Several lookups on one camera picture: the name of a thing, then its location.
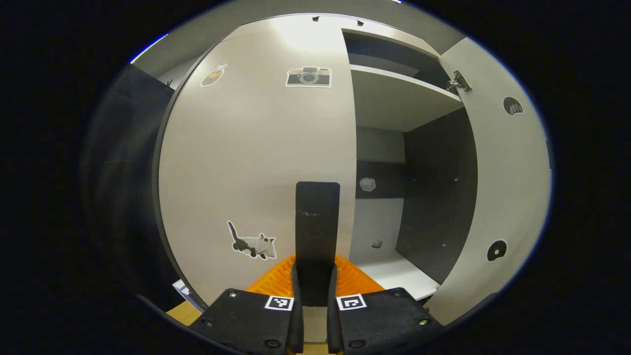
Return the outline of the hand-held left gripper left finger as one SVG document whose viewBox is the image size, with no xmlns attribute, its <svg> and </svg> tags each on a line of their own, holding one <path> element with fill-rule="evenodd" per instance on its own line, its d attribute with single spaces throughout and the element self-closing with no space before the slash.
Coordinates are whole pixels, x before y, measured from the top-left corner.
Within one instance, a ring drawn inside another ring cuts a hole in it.
<svg viewBox="0 0 631 355">
<path fill-rule="evenodd" d="M 302 353 L 304 317 L 295 258 L 280 261 L 246 290 L 226 289 L 189 327 L 231 354 Z"/>
</svg>

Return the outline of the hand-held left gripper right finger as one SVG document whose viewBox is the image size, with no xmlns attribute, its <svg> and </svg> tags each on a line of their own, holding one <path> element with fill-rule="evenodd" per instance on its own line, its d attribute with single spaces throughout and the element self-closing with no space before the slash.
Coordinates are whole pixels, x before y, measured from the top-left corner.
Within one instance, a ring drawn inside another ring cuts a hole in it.
<svg viewBox="0 0 631 355">
<path fill-rule="evenodd" d="M 330 354 L 419 355 L 443 332 L 405 288 L 383 288 L 350 261 L 334 259 L 327 306 Z"/>
</svg>

